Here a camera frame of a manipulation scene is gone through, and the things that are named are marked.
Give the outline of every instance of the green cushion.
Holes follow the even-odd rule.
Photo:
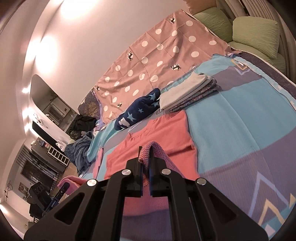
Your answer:
[[[279,24],[271,19],[238,17],[233,21],[233,41],[252,46],[270,58],[277,58]]]
[[[260,52],[259,50],[237,42],[230,42],[229,45],[235,49],[246,51],[252,54],[255,54],[259,56],[260,58],[264,59],[266,62],[270,63],[272,66],[277,68],[280,72],[283,74],[286,74],[286,62],[284,57],[277,53],[277,57],[275,59],[271,59],[268,56],[266,56],[264,53]]]
[[[220,39],[227,43],[232,41],[232,25],[221,9],[211,7],[194,16]]]

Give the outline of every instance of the rolled navy fabric with stars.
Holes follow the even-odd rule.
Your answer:
[[[114,128],[119,131],[143,120],[159,108],[160,90],[155,88],[148,95],[136,99],[115,121]]]

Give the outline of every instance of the orange pillow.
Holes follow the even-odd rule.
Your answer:
[[[192,15],[204,11],[210,7],[217,7],[216,0],[183,0],[186,2]]]

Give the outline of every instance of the white rack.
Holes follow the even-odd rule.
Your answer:
[[[61,164],[63,164],[66,167],[70,162],[69,158],[67,158],[65,155],[63,155],[62,153],[54,149],[52,146],[50,146],[47,154],[50,155],[52,158],[56,159],[57,161],[59,161]]]

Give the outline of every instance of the silver bolt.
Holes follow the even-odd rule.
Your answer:
[[[131,170],[130,169],[124,169],[124,170],[122,170],[121,174],[125,175],[125,176],[128,176],[128,175],[131,174]]]
[[[96,180],[95,180],[95,179],[89,179],[89,180],[87,181],[87,185],[89,185],[90,187],[96,185]]]
[[[164,174],[164,175],[169,175],[172,171],[168,168],[165,168],[165,169],[162,169],[161,170],[161,173]]]
[[[199,185],[205,185],[207,183],[207,180],[201,177],[201,178],[197,179],[196,182]]]

